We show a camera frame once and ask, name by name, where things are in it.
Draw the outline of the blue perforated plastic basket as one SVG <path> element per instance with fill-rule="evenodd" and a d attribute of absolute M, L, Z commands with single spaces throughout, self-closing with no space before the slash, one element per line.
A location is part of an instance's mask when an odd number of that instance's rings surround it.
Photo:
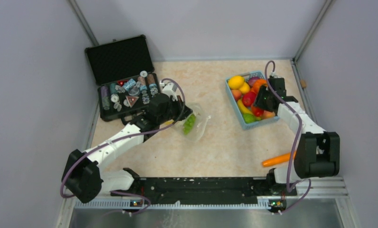
<path fill-rule="evenodd" d="M 274 123 L 279 117 L 256 107 L 253 102 L 258 96 L 265 76 L 261 71 L 248 72 L 226 79 L 226 92 L 243 130 Z"/>

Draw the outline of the green toy grapes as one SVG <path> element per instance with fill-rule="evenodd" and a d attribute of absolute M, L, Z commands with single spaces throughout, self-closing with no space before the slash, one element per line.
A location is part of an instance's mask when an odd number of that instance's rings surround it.
<path fill-rule="evenodd" d="M 194 124 L 195 124 L 195 121 L 196 121 L 196 116 L 194 114 L 191 114 L 185 121 L 185 123 L 183 124 L 183 133 L 184 135 L 187 135 L 189 134 L 193 127 L 194 127 Z"/>

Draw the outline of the clear dotted zip bag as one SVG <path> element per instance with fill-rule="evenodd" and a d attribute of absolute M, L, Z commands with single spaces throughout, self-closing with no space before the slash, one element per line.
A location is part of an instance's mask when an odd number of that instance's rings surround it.
<path fill-rule="evenodd" d="M 199 103 L 187 103 L 192 112 L 182 121 L 175 123 L 171 129 L 191 142 L 196 142 L 204 135 L 206 126 L 211 119 Z"/>

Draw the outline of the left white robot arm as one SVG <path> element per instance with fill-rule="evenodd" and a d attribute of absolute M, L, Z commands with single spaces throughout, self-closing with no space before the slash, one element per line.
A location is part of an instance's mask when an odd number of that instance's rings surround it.
<path fill-rule="evenodd" d="M 88 203 L 98 195 L 114 190 L 122 190 L 128 196 L 135 196 L 140 184 L 131 173 L 122 170 L 103 174 L 104 169 L 116 158 L 134 146 L 140 145 L 165 130 L 165 122 L 173 126 L 184 120 L 192 112 L 185 104 L 185 95 L 177 95 L 181 87 L 172 79 L 167 84 L 161 83 L 162 92 L 150 100 L 147 109 L 133 118 L 117 134 L 103 143 L 86 151 L 74 150 L 70 153 L 61 179 L 60 195 L 62 198 L 77 197 L 82 203 Z"/>

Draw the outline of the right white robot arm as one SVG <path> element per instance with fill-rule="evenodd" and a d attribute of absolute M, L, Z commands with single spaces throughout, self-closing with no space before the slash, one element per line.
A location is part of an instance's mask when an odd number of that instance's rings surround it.
<path fill-rule="evenodd" d="M 339 174 L 340 136 L 320 127 L 295 97 L 286 94 L 283 78 L 270 76 L 267 84 L 260 87 L 254 105 L 273 112 L 295 134 L 287 167 L 275 168 L 274 178 L 266 183 L 269 194 L 278 196 L 285 188 L 292 191 L 305 179 Z"/>

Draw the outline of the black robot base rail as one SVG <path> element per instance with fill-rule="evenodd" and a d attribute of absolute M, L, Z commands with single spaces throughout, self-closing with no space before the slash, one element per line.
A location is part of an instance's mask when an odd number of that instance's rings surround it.
<path fill-rule="evenodd" d="M 126 192 L 145 196 L 152 205 L 257 204 L 258 197 L 297 195 L 270 177 L 136 178 Z"/>

